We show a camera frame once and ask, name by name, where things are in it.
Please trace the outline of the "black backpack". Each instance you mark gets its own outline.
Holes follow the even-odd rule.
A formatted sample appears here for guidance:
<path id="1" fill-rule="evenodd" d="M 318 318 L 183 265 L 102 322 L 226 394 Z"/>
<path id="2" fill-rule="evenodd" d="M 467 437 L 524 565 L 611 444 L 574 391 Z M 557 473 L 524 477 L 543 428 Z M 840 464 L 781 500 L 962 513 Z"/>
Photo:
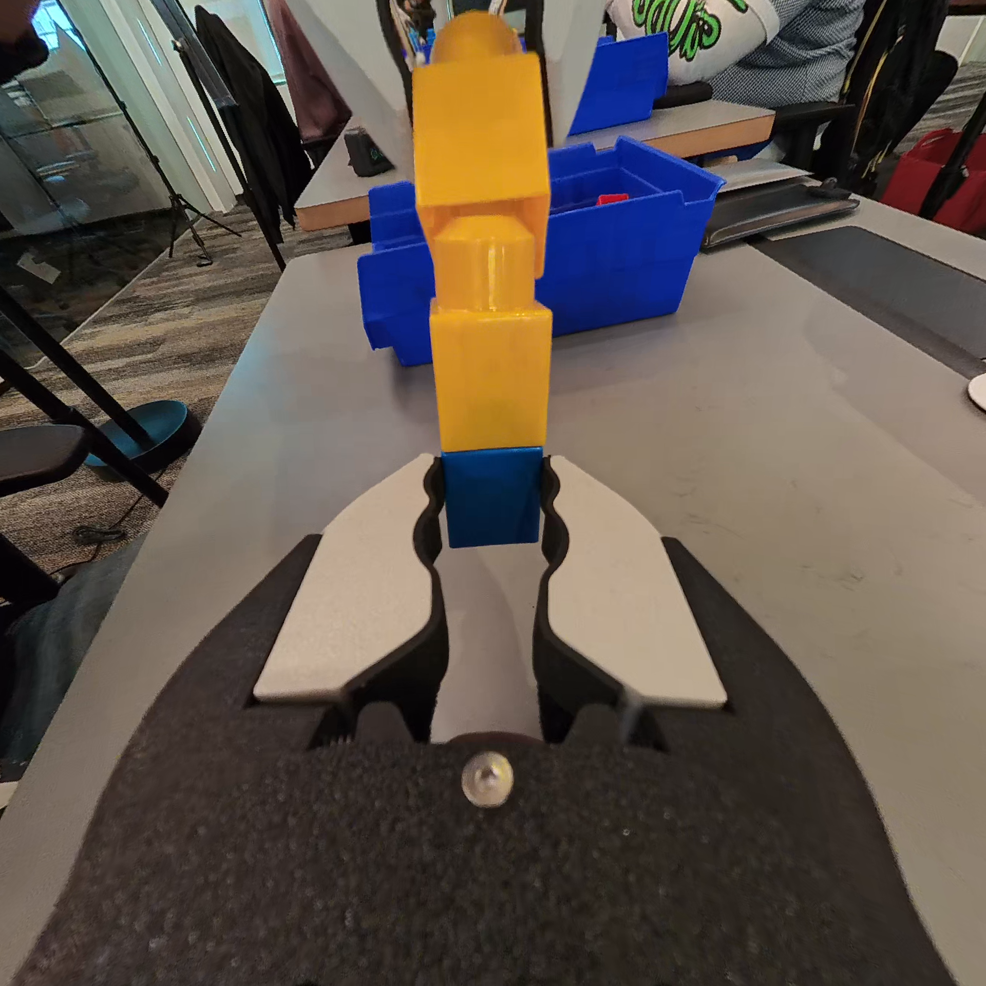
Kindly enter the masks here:
<path id="1" fill-rule="evenodd" d="M 951 2 L 867 1 L 842 96 L 856 106 L 847 176 L 869 179 L 904 136 Z"/>

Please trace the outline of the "red bag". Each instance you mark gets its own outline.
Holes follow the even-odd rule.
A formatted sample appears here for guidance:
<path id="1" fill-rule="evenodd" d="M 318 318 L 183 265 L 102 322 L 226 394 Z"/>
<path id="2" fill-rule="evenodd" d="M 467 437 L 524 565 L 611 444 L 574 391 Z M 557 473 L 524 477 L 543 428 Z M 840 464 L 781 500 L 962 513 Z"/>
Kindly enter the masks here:
<path id="1" fill-rule="evenodd" d="M 961 132 L 940 129 L 921 138 L 899 160 L 880 201 L 894 209 L 917 215 L 942 167 L 949 160 Z M 981 133 L 964 165 L 965 178 L 934 221 L 970 235 L 985 229 L 985 134 Z"/>

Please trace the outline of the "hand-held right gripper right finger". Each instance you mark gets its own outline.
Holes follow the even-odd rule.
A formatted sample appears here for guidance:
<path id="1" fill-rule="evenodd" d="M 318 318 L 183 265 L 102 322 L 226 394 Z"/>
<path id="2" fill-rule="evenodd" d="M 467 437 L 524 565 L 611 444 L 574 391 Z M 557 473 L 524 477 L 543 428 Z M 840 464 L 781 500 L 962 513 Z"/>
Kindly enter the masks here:
<path id="1" fill-rule="evenodd" d="M 659 708 L 721 712 L 725 685 L 658 529 L 570 460 L 541 475 L 546 563 L 534 625 L 539 723 L 562 742 L 591 706 L 644 742 Z"/>

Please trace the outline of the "small black device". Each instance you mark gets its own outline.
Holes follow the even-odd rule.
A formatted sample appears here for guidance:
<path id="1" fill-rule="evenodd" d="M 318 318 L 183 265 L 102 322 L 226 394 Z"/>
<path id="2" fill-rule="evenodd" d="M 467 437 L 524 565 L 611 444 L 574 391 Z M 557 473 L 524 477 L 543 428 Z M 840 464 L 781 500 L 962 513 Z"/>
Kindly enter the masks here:
<path id="1" fill-rule="evenodd" d="M 394 170 L 388 157 L 362 126 L 347 129 L 342 136 L 349 166 L 356 177 L 374 178 Z"/>

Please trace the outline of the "yellow mega block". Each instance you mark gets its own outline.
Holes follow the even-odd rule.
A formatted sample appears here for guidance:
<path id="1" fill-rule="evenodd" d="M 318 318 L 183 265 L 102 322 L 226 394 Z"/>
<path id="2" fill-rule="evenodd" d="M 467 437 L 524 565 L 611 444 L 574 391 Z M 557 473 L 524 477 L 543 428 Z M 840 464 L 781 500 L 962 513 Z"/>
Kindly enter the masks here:
<path id="1" fill-rule="evenodd" d="M 553 325 L 536 301 L 535 235 L 514 216 L 461 216 L 431 253 L 442 452 L 543 447 Z"/>
<path id="2" fill-rule="evenodd" d="M 517 219 L 544 272 L 550 210 L 540 61 L 499 17 L 468 11 L 412 72 L 415 204 L 428 245 L 451 221 Z"/>

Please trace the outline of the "blue mega block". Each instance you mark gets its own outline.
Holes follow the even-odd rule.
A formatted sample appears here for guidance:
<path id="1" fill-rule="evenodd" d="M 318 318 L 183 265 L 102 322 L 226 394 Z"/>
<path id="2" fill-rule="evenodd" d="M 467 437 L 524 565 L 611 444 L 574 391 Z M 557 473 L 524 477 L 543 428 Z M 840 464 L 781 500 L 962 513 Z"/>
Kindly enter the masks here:
<path id="1" fill-rule="evenodd" d="M 450 548 L 536 543 L 541 447 L 443 452 Z"/>

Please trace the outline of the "white paper sheets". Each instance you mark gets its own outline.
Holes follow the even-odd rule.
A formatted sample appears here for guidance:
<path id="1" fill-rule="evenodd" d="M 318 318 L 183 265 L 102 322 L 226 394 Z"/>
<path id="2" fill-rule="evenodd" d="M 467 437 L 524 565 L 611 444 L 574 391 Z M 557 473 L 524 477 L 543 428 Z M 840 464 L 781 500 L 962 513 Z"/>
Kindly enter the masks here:
<path id="1" fill-rule="evenodd" d="M 771 186 L 790 180 L 810 178 L 803 168 L 760 159 L 717 162 L 704 170 L 722 180 L 718 195 Z"/>

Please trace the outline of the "black pole round base stand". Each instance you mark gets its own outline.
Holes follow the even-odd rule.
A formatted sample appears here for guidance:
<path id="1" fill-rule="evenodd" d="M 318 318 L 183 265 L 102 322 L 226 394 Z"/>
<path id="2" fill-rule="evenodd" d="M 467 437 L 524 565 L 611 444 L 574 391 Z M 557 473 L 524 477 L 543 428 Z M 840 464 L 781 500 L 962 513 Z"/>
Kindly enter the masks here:
<path id="1" fill-rule="evenodd" d="M 130 461 L 152 471 L 167 467 L 196 443 L 202 425 L 181 401 L 150 401 L 126 410 L 5 288 L 1 312 L 18 332 L 109 419 L 102 426 Z"/>

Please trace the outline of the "blue plastic bin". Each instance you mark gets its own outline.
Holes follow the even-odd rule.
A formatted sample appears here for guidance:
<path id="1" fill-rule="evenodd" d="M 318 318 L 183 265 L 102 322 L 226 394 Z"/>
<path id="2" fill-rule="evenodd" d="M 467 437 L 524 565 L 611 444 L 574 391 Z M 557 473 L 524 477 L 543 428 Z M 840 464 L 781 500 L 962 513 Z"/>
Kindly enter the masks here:
<path id="1" fill-rule="evenodd" d="M 569 135 L 648 119 L 669 83 L 669 36 L 665 31 L 597 43 Z"/>
<path id="2" fill-rule="evenodd" d="M 544 273 L 536 301 L 556 337 L 673 314 L 699 253 L 722 180 L 626 136 L 598 151 L 548 152 L 551 181 Z M 629 201 L 596 206 L 603 193 Z M 404 367 L 430 364 L 434 266 L 415 207 L 399 181 L 369 193 L 372 250 L 359 257 L 362 322 L 371 348 Z"/>

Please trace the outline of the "dark grey desk mat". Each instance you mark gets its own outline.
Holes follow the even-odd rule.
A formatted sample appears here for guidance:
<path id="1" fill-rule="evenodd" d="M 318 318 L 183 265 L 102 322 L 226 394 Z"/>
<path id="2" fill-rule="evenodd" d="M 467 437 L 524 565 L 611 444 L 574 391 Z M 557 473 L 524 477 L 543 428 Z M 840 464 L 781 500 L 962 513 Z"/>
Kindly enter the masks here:
<path id="1" fill-rule="evenodd" d="M 984 374 L 982 278 L 855 226 L 751 245 L 967 380 Z"/>

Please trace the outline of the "maroon hanging cloth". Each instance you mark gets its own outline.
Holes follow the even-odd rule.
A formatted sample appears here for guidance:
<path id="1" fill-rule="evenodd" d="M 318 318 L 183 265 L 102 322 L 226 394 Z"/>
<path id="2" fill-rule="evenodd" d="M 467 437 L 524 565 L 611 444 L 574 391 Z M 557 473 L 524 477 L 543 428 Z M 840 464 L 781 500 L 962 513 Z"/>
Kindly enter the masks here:
<path id="1" fill-rule="evenodd" d="M 344 131 L 351 110 L 284 1 L 265 1 L 302 141 L 327 147 Z"/>

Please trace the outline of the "black folder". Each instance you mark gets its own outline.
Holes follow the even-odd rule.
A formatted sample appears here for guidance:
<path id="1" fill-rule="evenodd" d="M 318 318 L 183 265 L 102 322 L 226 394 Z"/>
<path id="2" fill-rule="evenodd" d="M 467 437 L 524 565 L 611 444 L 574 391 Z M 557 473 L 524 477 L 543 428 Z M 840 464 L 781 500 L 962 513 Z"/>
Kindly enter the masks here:
<path id="1" fill-rule="evenodd" d="M 816 221 L 840 218 L 861 200 L 834 179 L 790 180 L 733 191 L 718 198 L 700 245 L 702 253 Z"/>

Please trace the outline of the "person's leg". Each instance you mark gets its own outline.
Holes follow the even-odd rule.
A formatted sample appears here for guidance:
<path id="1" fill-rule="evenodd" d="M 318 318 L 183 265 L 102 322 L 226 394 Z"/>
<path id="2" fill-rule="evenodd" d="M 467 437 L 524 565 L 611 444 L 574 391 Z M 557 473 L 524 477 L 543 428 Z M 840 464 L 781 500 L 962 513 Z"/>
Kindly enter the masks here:
<path id="1" fill-rule="evenodd" d="M 26 771 L 145 540 L 82 565 L 55 598 L 3 629 L 2 782 Z"/>

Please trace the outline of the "black hanging jacket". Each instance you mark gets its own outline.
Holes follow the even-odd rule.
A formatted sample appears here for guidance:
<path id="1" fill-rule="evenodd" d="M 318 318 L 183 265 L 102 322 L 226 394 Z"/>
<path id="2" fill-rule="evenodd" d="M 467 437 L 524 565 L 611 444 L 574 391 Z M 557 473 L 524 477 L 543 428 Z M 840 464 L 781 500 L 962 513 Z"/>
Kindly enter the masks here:
<path id="1" fill-rule="evenodd" d="M 236 108 L 220 115 L 265 223 L 281 241 L 280 225 L 295 225 L 295 204 L 312 177 L 299 129 L 263 65 L 221 18 L 201 5 L 195 30 L 226 83 Z"/>

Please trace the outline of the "black tripod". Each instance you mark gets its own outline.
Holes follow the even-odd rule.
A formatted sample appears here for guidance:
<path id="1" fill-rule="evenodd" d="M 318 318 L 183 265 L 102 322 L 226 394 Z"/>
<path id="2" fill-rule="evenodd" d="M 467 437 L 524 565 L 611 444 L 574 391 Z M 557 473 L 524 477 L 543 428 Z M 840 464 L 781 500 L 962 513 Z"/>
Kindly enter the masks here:
<path id="1" fill-rule="evenodd" d="M 238 204 L 240 184 L 230 170 L 216 126 L 179 51 L 180 37 L 162 18 L 163 2 L 143 2 L 146 26 L 156 47 L 158 104 L 188 173 L 182 179 L 185 195 L 203 211 L 228 221 Z"/>

